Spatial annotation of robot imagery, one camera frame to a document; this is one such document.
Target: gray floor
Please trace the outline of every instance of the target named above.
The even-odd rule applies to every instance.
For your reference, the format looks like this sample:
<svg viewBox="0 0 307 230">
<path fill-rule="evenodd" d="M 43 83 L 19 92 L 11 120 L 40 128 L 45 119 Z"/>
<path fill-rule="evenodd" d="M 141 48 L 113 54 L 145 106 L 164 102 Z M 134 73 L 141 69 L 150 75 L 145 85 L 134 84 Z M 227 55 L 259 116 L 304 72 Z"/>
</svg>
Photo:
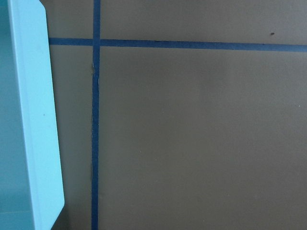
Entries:
<svg viewBox="0 0 307 230">
<path fill-rule="evenodd" d="M 92 38 L 92 1 L 41 0 Z M 307 4 L 102 1 L 101 37 L 307 44 Z M 92 48 L 50 46 L 65 207 L 91 229 Z M 304 230 L 306 53 L 101 48 L 100 230 Z"/>
</svg>

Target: blue plastic bin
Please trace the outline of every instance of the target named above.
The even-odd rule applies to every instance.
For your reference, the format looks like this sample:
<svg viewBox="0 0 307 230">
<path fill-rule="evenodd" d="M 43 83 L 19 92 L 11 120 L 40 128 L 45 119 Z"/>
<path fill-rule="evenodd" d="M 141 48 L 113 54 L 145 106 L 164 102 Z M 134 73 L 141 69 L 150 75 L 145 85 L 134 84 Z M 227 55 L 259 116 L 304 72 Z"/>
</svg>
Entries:
<svg viewBox="0 0 307 230">
<path fill-rule="evenodd" d="M 63 205 L 45 9 L 0 0 L 0 229 L 49 230 Z"/>
</svg>

